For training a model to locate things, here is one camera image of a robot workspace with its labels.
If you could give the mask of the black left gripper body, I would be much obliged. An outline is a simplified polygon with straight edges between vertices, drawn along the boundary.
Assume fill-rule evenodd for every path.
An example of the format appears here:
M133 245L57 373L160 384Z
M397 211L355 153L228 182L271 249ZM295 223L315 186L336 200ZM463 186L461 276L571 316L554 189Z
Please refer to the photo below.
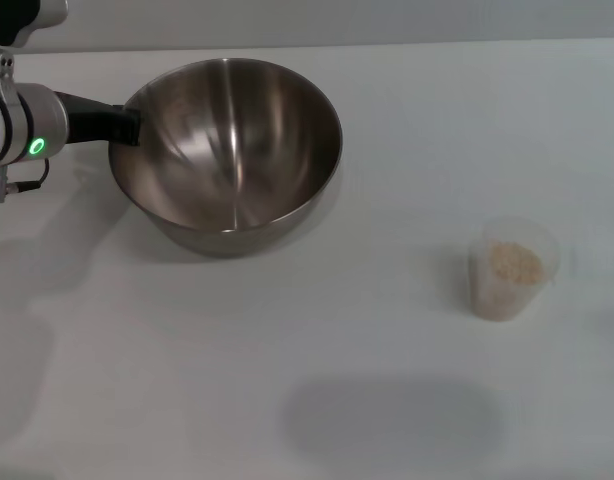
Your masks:
M55 94L67 113L67 144L122 139L120 106L58 91Z

